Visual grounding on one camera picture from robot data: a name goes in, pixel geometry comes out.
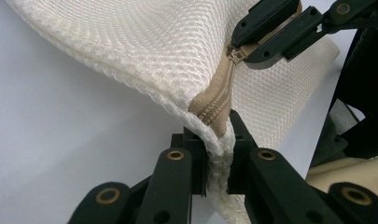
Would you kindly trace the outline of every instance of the zipper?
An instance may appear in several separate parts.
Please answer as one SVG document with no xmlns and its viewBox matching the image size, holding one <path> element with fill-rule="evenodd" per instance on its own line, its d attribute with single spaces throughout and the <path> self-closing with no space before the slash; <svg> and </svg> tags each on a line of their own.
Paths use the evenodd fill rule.
<svg viewBox="0 0 378 224">
<path fill-rule="evenodd" d="M 279 30 L 294 20 L 301 13 L 301 4 L 297 12 L 280 24 L 275 30 L 264 36 L 258 43 L 243 45 L 234 49 L 230 43 L 225 49 L 209 87 L 194 97 L 188 111 L 196 115 L 206 126 L 210 126 L 218 138 L 227 130 L 227 119 L 231 110 L 232 82 L 235 67 L 247 58 L 261 44 L 272 38 Z"/>
</svg>

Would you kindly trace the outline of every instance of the beige fabric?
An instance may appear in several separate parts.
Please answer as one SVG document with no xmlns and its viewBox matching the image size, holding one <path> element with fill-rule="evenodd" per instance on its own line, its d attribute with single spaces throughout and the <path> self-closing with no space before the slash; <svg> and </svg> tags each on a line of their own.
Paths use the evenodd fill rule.
<svg viewBox="0 0 378 224">
<path fill-rule="evenodd" d="M 322 164 L 310 169 L 306 181 L 325 192 L 328 192 L 334 183 L 351 182 L 378 195 L 378 158 L 346 158 Z"/>
</svg>

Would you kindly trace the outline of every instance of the white background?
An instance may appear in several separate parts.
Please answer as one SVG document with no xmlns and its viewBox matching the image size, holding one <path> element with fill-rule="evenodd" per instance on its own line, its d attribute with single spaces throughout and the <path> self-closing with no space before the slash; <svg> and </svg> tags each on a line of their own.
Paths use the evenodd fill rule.
<svg viewBox="0 0 378 224">
<path fill-rule="evenodd" d="M 304 1 L 324 12 L 333 1 Z M 305 176 L 354 32 L 282 146 Z M 54 48 L 0 1 L 0 223 L 66 223 L 83 197 L 108 181 L 151 175 L 181 124 L 148 97 Z M 222 223 L 193 199 L 192 223 Z"/>
</svg>

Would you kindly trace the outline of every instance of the white mesh fabric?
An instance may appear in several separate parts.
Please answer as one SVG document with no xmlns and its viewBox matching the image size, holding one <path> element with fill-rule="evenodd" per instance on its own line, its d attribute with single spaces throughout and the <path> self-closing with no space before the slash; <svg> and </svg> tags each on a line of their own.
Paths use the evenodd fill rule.
<svg viewBox="0 0 378 224">
<path fill-rule="evenodd" d="M 209 196 L 230 223 L 247 223 L 242 197 L 226 194 L 234 134 L 218 139 L 188 112 L 217 69 L 235 24 L 256 0 L 7 0 L 49 42 L 149 95 L 198 134 L 210 156 Z M 292 63 L 236 71 L 234 107 L 263 147 L 275 148 L 337 50 L 327 39 Z"/>
<path fill-rule="evenodd" d="M 322 38 L 297 58 L 270 69 L 237 68 L 235 108 L 259 147 L 278 148 L 339 51 Z"/>
</svg>

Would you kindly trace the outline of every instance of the zipper teeth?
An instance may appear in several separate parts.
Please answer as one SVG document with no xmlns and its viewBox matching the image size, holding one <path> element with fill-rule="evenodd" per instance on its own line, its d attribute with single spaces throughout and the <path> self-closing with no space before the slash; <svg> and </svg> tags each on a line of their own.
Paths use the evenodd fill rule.
<svg viewBox="0 0 378 224">
<path fill-rule="evenodd" d="M 234 67 L 234 63 L 232 61 L 232 59 L 229 59 L 228 60 L 228 65 L 226 66 L 227 67 L 227 71 L 228 74 L 227 74 L 227 78 L 224 79 L 223 81 L 223 85 L 222 85 L 222 88 L 220 88 L 220 90 L 218 91 L 217 93 L 217 98 L 215 98 L 202 112 L 200 112 L 198 118 L 203 120 L 205 117 L 208 117 L 210 116 L 210 118 L 212 117 L 215 117 L 215 113 L 211 114 L 211 115 L 208 115 L 209 112 L 211 112 L 216 106 L 218 107 L 219 105 L 219 102 L 222 101 L 222 105 L 226 104 L 226 100 L 229 98 L 229 95 L 230 93 L 228 92 L 227 94 L 223 94 L 224 91 L 226 91 L 226 89 L 228 88 L 228 85 L 230 84 L 230 79 L 231 79 L 231 75 L 232 75 L 232 72 L 233 72 L 233 67 Z"/>
</svg>

